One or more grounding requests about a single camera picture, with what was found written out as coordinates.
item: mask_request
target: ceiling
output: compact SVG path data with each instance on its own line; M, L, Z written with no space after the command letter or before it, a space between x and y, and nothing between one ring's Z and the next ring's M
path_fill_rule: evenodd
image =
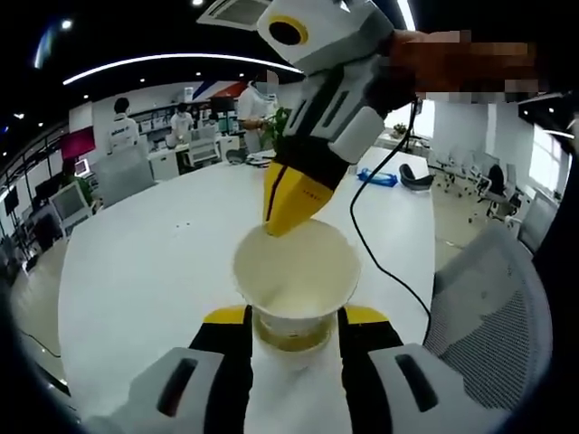
M543 11L533 10L536 6L520 0L408 1L417 30L425 32L472 29L473 34L483 39L528 40L533 39L531 31L545 22ZM91 100L99 100L139 87L198 80L194 75L197 72L202 73L204 80L238 80L240 72L251 77L262 70L260 66L238 61L146 61L102 71L62 86L63 80L91 68L171 52L232 54L287 64L257 33L197 24L197 18L213 2L205 0L201 7L193 7L191 0L11 2L11 10L3 10L0 27L1 40L5 42L0 153L7 153L6 157L0 156L0 166L42 132L38 127L40 122L47 127L63 120L70 108L84 101L85 94ZM396 28L405 28L396 0L375 2ZM61 30L61 22L66 18L73 20L73 25L65 32ZM34 58L39 41L47 31L52 34L52 51L38 70L33 67ZM299 78L293 72L276 72L281 82ZM145 83L140 82L142 78L146 79ZM563 110L555 111L561 116L554 120L556 124L562 122L559 127L568 124L569 115L564 116ZM24 119L16 119L14 113L24 113ZM9 130L3 134L5 126Z

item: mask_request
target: green plant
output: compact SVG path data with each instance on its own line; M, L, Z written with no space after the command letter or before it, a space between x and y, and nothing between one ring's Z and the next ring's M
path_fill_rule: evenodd
M404 134L406 134L407 129L408 128L405 124L394 125L394 133L396 133L398 137L402 137Z
M271 142L275 152L280 148L281 139L283 138L283 130L290 118L291 110L289 108L278 108L272 118L270 118L263 129L261 135L261 149L265 147L268 142Z

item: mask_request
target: blue object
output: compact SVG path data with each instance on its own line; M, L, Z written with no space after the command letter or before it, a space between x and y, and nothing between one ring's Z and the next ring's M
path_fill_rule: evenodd
M358 174L358 179L360 181L365 181L368 179L371 173L372 171L370 169L362 169L362 172ZM394 187L396 184L398 184L398 176L378 172L375 177L372 178L368 183L383 185L385 187Z

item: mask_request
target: paper cup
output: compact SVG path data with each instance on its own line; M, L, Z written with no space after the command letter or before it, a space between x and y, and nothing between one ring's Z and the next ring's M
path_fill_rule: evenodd
M327 341L334 314L354 294L360 261L338 229L309 220L279 238L262 226L252 229L235 253L233 272L253 306L256 335L297 352Z

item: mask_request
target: white robotic arm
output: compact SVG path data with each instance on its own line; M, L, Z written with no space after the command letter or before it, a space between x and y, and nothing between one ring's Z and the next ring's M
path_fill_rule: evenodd
M394 28L370 1L273 0L258 32L306 74L265 180L263 220L280 236L329 201L413 92L389 76L379 49Z

